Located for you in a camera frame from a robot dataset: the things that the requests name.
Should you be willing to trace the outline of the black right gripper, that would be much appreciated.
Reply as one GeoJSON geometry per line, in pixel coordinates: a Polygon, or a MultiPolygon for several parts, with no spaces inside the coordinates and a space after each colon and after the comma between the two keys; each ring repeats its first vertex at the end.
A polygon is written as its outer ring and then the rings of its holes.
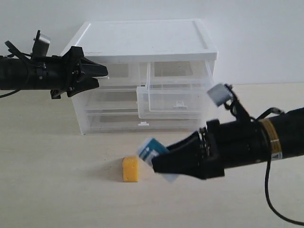
{"type": "Polygon", "coordinates": [[[170,153],[152,159],[154,172],[201,180],[224,177],[226,169],[266,162],[271,157],[269,137],[258,121],[220,124],[212,120],[166,148],[170,153]],[[200,151],[202,157],[195,153],[200,151]]]}

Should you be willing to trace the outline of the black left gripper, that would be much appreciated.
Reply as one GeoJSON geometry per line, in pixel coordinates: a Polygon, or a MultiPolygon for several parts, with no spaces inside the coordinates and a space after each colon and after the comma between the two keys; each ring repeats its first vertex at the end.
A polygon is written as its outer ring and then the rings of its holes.
{"type": "Polygon", "coordinates": [[[52,99],[60,99],[64,92],[72,97],[98,88],[98,80],[94,77],[108,76],[107,67],[83,57],[81,47],[72,46],[63,56],[36,57],[35,60],[35,89],[50,90],[52,99]],[[78,69],[79,77],[87,79],[76,82],[78,69]]]}

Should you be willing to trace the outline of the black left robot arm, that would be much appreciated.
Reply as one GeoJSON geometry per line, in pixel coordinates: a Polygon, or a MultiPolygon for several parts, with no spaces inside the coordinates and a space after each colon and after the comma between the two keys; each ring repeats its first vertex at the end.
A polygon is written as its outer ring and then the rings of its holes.
{"type": "Polygon", "coordinates": [[[99,87],[98,78],[107,77],[105,66],[85,58],[81,47],[72,46],[63,56],[27,58],[13,48],[14,57],[0,58],[1,90],[49,90],[52,99],[63,93],[72,97],[99,87]]]}

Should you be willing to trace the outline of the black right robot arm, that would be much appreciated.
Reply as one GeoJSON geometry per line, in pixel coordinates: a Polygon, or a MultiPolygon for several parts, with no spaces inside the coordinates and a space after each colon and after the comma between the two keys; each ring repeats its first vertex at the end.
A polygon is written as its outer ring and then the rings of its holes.
{"type": "Polygon", "coordinates": [[[168,150],[152,159],[155,172],[201,180],[223,177],[229,168],[302,156],[304,110],[248,122],[214,119],[168,150]]]}

